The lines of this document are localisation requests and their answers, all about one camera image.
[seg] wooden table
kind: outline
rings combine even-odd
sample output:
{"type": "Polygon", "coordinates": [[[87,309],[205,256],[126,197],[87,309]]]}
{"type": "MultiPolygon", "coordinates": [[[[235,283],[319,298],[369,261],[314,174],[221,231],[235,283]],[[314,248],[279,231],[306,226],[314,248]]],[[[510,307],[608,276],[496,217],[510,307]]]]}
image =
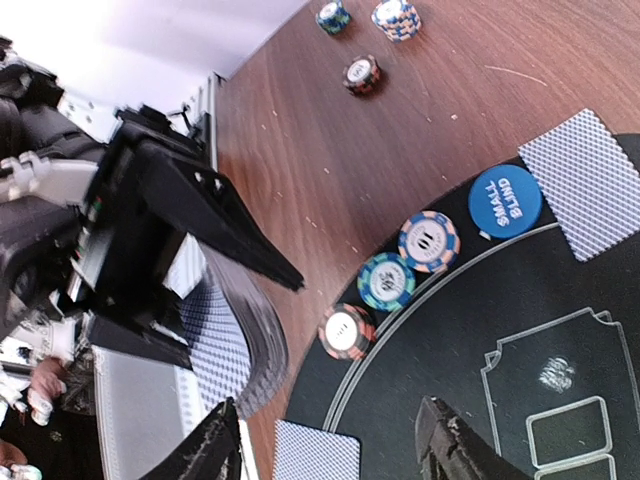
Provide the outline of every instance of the wooden table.
{"type": "Polygon", "coordinates": [[[218,95],[220,171],[302,271],[292,294],[261,281],[285,328],[291,374],[249,422],[270,478],[274,420],[323,311],[415,211],[585,107],[640,131],[640,4],[593,0],[415,3],[423,31],[393,44],[352,0],[336,37],[312,1],[218,95]],[[354,98],[342,70],[373,54],[381,91],[354,98]]]}

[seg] white surface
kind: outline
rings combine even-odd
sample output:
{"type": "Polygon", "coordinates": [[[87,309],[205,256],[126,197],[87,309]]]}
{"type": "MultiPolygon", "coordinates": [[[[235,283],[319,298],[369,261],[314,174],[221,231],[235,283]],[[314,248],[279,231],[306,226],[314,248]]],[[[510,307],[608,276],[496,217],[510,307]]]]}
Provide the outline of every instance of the white surface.
{"type": "Polygon", "coordinates": [[[105,104],[179,107],[214,71],[228,78],[304,0],[3,2],[0,34],[23,57],[105,104]]]}

